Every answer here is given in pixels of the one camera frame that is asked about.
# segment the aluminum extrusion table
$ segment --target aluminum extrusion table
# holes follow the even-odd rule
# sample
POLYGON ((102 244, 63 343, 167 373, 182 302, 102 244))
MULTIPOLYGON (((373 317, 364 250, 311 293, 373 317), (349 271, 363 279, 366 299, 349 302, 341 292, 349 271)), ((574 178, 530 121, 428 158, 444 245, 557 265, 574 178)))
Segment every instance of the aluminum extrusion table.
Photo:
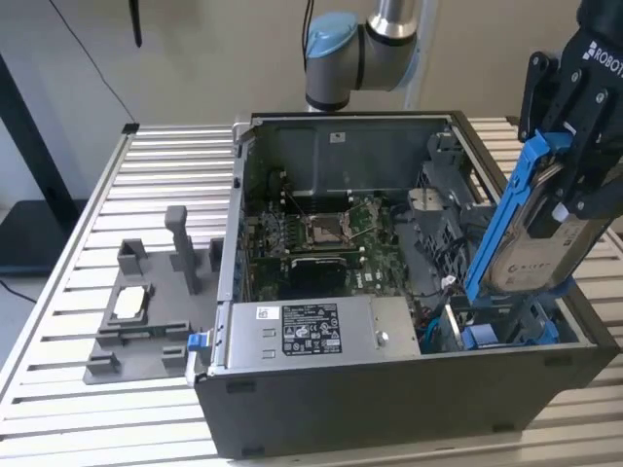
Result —
MULTIPOLYGON (((508 174, 521 150, 506 119, 471 123, 508 174)), ((225 230, 229 126, 142 126, 124 135, 39 303, 0 374, 0 464, 230 465, 219 459, 195 392, 182 377, 87 386, 93 335, 124 238, 172 249, 169 204, 188 207, 188 233, 207 246, 225 230)), ((623 345, 623 245, 608 231, 575 274, 623 345)), ((566 391, 521 436, 492 435, 261 459, 243 465, 623 465, 623 354, 586 389, 566 391)))

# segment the power supply label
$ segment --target power supply label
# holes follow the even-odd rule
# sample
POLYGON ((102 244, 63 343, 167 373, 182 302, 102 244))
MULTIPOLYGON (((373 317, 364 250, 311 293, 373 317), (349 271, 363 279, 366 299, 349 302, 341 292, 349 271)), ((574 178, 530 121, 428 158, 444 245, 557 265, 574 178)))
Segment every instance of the power supply label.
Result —
POLYGON ((281 307, 283 353, 288 357, 342 353, 336 304, 281 307))

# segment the white wall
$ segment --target white wall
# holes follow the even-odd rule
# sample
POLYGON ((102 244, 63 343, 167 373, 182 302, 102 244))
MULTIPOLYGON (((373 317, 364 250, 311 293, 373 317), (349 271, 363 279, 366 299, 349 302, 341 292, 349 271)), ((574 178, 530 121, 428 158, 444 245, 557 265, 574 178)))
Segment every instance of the white wall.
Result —
MULTIPOLYGON (((304 107, 304 0, 144 0, 141 49, 127 0, 55 1, 143 124, 223 124, 236 114, 304 107)), ((442 0, 422 106, 516 113, 526 57, 564 43, 576 3, 442 0), (458 56, 467 64, 458 66, 458 56)), ((374 4, 318 0, 315 13, 351 10, 364 20, 374 4)), ((70 192, 86 197, 128 121, 125 111, 47 0, 0 0, 0 51, 70 192)), ((402 92, 357 92, 350 108, 397 110, 402 103, 402 92)), ((28 176, 0 172, 7 187, 0 204, 11 199, 7 191, 38 197, 32 185, 12 188, 28 176)))
POLYGON ((442 0, 421 88, 422 109, 518 115, 528 59, 561 51, 579 0, 442 0))

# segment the blue latch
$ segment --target blue latch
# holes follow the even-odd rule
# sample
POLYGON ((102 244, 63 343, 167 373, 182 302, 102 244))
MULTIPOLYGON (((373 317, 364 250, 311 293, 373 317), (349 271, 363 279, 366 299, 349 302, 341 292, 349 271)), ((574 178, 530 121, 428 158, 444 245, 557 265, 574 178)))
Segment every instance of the blue latch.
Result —
POLYGON ((189 352, 199 352, 203 348, 209 347, 207 333, 191 334, 188 337, 187 347, 189 352))

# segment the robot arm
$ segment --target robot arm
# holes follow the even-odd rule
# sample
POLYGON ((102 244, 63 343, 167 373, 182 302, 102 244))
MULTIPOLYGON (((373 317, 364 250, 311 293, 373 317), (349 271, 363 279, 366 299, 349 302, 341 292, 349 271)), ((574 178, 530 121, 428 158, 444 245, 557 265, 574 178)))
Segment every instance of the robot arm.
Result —
POLYGON ((623 2, 583 0, 558 60, 529 61, 525 147, 470 266, 473 301, 558 290, 623 214, 623 2))

